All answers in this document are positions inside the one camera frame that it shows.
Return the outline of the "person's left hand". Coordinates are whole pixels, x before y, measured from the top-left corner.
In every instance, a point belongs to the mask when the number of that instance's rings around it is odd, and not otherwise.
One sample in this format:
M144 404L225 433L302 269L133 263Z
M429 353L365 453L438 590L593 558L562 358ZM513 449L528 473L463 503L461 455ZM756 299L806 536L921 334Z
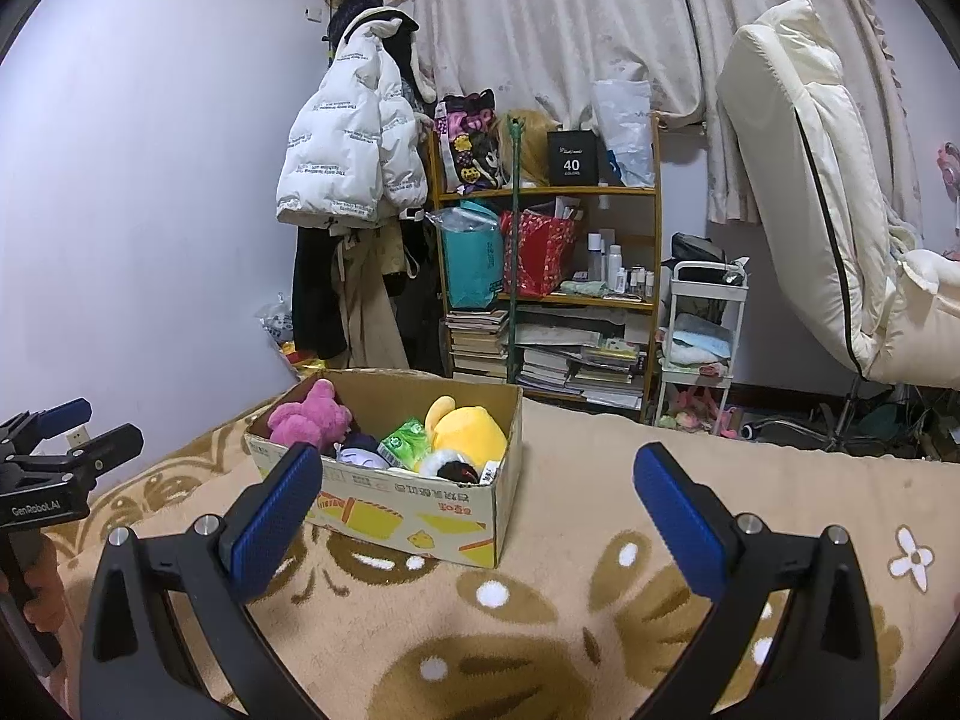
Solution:
M25 582L34 596L23 610L23 616L39 632L57 634L67 616L65 590L57 571L57 551L46 535L41 536L41 551L36 561L25 570Z

